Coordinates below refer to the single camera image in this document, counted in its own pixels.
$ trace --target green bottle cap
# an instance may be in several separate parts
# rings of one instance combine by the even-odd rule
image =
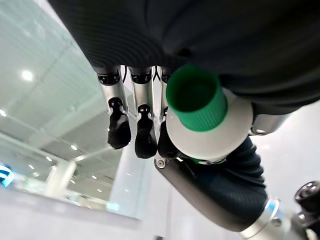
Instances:
[[[228,110],[218,77],[193,65],[183,66],[170,77],[166,100],[180,122],[195,132],[216,128]]]

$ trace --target ceiling light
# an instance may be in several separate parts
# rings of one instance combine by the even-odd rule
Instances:
[[[29,70],[23,70],[21,73],[21,77],[26,80],[26,81],[32,81],[32,79],[34,78],[34,75],[32,74],[31,71]]]
[[[39,177],[40,174],[35,171],[35,172],[32,173],[32,176],[34,176],[36,178],[36,177]]]
[[[7,114],[5,113],[5,111],[3,111],[3,110],[1,110],[1,109],[0,109],[0,115],[1,115],[2,117],[6,117],[6,116],[7,116]]]

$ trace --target black fabric cover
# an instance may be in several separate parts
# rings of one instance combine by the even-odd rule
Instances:
[[[285,114],[320,98],[320,1],[49,0],[92,66],[192,63]]]
[[[134,150],[136,156],[141,159],[151,158],[157,153],[154,122],[147,115],[142,115],[137,123]]]
[[[268,199],[261,160],[255,151],[247,137],[224,163],[201,165],[182,155],[183,162],[170,160],[158,170],[211,221],[241,232],[257,220]],[[202,201],[207,197],[209,205]]]

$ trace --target black knob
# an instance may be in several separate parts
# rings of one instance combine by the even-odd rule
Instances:
[[[309,213],[320,213],[320,182],[310,181],[295,194],[295,201]]]

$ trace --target blue light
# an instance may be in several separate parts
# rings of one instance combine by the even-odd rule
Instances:
[[[10,183],[12,183],[12,181],[15,179],[15,174],[11,171],[10,168],[8,168],[7,166],[3,166],[3,165],[0,165],[0,171],[7,172],[7,174],[0,173],[0,179],[3,179],[2,184],[5,187],[8,187],[10,185]]]

